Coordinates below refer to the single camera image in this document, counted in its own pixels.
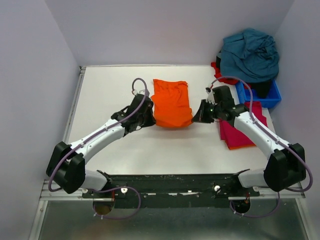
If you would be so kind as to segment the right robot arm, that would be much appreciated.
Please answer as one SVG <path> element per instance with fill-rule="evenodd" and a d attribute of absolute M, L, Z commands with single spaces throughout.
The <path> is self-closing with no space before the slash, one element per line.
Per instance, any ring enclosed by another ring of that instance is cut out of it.
<path fill-rule="evenodd" d="M 208 87 L 206 92 L 208 96 L 201 100 L 192 122 L 226 122 L 248 137 L 267 158 L 264 169 L 237 173 L 237 181 L 243 188 L 260 187 L 280 192 L 306 179 L 305 150 L 300 144 L 283 140 L 258 120 L 249 107 L 235 104 L 228 86 Z"/>

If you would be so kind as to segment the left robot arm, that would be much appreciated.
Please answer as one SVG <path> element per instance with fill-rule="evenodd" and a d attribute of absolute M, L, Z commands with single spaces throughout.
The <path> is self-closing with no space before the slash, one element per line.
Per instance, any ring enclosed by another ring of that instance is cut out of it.
<path fill-rule="evenodd" d="M 101 170 L 87 170 L 86 165 L 109 144 L 126 135 L 151 127 L 154 103 L 148 96 L 136 94 L 130 105 L 115 112 L 110 119 L 93 133 L 67 144 L 59 142 L 53 149 L 46 175 L 49 183 L 72 194 L 80 188 L 102 191 L 111 183 L 111 177 Z"/>

